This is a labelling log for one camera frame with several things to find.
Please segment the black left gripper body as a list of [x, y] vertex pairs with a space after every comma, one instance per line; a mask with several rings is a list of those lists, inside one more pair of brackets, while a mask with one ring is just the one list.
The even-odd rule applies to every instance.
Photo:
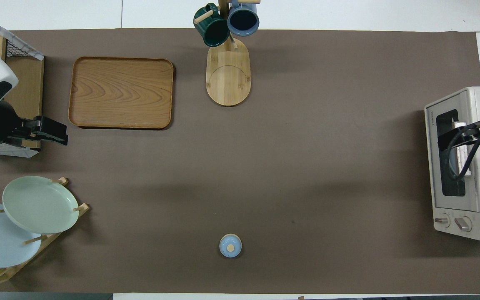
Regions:
[[18, 126], [12, 130], [11, 138], [33, 142], [53, 142], [56, 133], [67, 133], [67, 126], [45, 116], [36, 116], [32, 120], [21, 118]]

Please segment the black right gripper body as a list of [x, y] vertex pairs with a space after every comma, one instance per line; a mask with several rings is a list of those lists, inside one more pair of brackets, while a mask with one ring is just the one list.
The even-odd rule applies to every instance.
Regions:
[[461, 136], [456, 140], [456, 142], [466, 142], [468, 140], [476, 140], [480, 137], [480, 121], [472, 123], [475, 125], [470, 129], [466, 129], [463, 131]]

